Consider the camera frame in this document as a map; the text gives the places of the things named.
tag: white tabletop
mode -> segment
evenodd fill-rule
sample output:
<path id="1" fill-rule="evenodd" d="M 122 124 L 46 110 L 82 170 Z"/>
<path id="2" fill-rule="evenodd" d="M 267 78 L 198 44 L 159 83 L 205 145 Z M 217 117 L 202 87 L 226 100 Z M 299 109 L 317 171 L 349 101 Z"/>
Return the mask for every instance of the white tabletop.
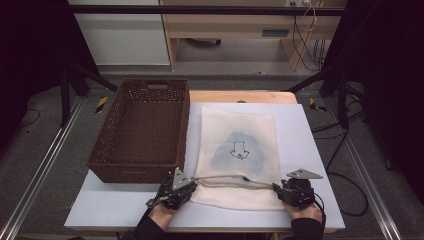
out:
<path id="1" fill-rule="evenodd" d="M 345 228 L 302 105 L 272 103 L 191 103 L 184 173 L 195 175 L 200 149 L 203 106 L 241 113 L 273 115 L 276 122 L 280 172 L 303 168 L 323 179 L 311 184 L 325 203 L 326 232 Z M 118 231 L 133 228 L 146 211 L 145 203 L 156 195 L 158 184 L 105 184 L 89 171 L 65 226 L 74 230 Z M 289 229 L 285 211 L 236 211 L 193 202 L 174 217 L 169 232 L 276 232 Z"/>

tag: white bag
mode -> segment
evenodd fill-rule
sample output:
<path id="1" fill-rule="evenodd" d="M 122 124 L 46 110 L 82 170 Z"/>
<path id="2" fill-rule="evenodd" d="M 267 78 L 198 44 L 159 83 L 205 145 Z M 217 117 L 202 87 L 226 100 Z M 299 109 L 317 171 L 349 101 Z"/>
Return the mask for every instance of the white bag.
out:
<path id="1" fill-rule="evenodd" d="M 199 183 L 191 200 L 237 210 L 283 209 L 275 122 L 270 115 L 202 109 Z"/>

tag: brown wicker basket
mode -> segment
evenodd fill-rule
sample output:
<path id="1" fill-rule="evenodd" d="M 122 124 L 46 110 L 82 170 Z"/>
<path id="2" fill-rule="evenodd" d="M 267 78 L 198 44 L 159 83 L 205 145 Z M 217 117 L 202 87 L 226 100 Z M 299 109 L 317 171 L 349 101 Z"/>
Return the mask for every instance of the brown wicker basket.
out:
<path id="1" fill-rule="evenodd" d="M 183 169 L 187 80 L 124 79 L 87 162 L 105 183 L 160 183 Z"/>

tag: basket handle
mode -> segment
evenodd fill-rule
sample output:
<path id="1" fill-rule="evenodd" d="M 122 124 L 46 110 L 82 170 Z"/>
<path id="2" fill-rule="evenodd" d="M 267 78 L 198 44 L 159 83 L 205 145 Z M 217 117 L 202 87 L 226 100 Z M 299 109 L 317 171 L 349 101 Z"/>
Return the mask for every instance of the basket handle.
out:
<path id="1" fill-rule="evenodd" d="M 167 90 L 168 89 L 168 84 L 166 82 L 163 83 L 159 83 L 159 82 L 155 82 L 155 83 L 146 83 L 147 89 L 154 89 L 154 90 Z"/>

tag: cabinet door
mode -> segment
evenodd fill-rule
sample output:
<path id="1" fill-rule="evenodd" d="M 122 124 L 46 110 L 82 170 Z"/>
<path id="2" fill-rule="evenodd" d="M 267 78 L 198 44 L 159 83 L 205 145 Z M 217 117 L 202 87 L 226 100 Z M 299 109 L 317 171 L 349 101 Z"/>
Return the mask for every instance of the cabinet door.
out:
<path id="1" fill-rule="evenodd" d="M 157 0 L 69 0 L 69 4 L 158 5 Z M 75 14 L 97 65 L 169 65 L 162 18 Z"/>

